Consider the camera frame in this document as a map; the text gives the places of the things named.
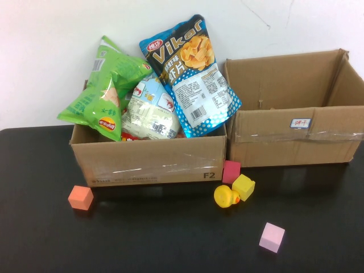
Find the empty cardboard box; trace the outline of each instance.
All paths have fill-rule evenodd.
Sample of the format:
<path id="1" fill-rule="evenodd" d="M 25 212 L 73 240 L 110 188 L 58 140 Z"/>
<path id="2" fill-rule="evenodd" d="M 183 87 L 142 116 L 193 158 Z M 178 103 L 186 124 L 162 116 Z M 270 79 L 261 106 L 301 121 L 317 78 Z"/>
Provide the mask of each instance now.
<path id="1" fill-rule="evenodd" d="M 221 180 L 226 138 L 221 126 L 200 138 L 114 142 L 75 125 L 70 144 L 87 185 L 103 187 Z"/>
<path id="2" fill-rule="evenodd" d="M 364 82 L 342 49 L 227 60 L 243 106 L 227 124 L 242 167 L 341 163 L 364 136 Z"/>

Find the yellow rubber duck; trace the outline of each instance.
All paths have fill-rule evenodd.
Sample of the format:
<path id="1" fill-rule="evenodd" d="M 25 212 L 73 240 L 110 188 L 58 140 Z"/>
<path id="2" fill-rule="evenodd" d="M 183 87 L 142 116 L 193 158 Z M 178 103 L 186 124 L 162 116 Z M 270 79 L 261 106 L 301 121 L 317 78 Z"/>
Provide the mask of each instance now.
<path id="1" fill-rule="evenodd" d="M 214 199 L 221 208 L 228 208 L 240 201 L 239 193 L 232 191 L 228 186 L 221 185 L 215 189 Z"/>

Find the toy block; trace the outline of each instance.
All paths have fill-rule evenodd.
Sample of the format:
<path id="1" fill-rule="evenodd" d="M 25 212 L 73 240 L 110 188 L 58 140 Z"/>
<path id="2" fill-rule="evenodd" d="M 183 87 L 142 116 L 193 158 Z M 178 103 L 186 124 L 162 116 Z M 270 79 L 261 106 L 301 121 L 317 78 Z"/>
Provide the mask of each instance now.
<path id="1" fill-rule="evenodd" d="M 240 199 L 246 201 L 253 193 L 255 182 L 245 175 L 240 175 L 233 183 L 232 189 L 237 191 Z"/>
<path id="2" fill-rule="evenodd" d="M 74 209 L 88 210 L 93 200 L 93 194 L 90 188 L 74 186 L 68 197 L 71 207 Z"/>
<path id="3" fill-rule="evenodd" d="M 266 223 L 259 245 L 277 253 L 280 243 L 282 242 L 283 234 L 284 229 L 270 223 Z"/>
<path id="4" fill-rule="evenodd" d="M 240 167 L 240 162 L 226 160 L 224 164 L 224 172 L 222 174 L 222 182 L 224 184 L 234 183 L 236 178 L 240 175 Z"/>

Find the lay's chip bag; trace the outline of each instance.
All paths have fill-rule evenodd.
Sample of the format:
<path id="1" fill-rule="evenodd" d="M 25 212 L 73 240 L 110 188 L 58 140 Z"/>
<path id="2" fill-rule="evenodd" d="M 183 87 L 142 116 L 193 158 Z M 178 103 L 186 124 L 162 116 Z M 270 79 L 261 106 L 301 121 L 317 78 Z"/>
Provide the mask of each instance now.
<path id="1" fill-rule="evenodd" d="M 104 36 L 86 89 L 57 118 L 88 125 L 107 138 L 120 141 L 121 115 L 129 103 L 127 93 L 150 73 L 152 69 L 146 61 L 123 54 Z"/>
<path id="2" fill-rule="evenodd" d="M 187 138 L 215 130 L 242 106 L 218 70 L 201 15 L 142 40 L 139 46 L 171 95 Z"/>

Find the chip bag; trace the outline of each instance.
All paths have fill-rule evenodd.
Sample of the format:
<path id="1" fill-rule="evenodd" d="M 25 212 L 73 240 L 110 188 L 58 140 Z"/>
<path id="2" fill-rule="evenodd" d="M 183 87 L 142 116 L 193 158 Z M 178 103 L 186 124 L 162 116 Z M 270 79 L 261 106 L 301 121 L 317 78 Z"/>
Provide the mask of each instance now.
<path id="1" fill-rule="evenodd" d="M 242 106 L 218 70 L 201 15 L 139 46 L 171 95 L 187 138 L 213 131 Z"/>
<path id="2" fill-rule="evenodd" d="M 164 90 L 157 75 L 152 73 L 134 89 L 122 116 L 122 138 L 175 138 L 181 126 L 171 96 Z"/>
<path id="3" fill-rule="evenodd" d="M 58 119 L 88 125 L 102 135 L 121 140 L 121 112 L 129 103 L 126 94 L 152 73 L 146 61 L 125 55 L 102 37 L 86 89 Z"/>

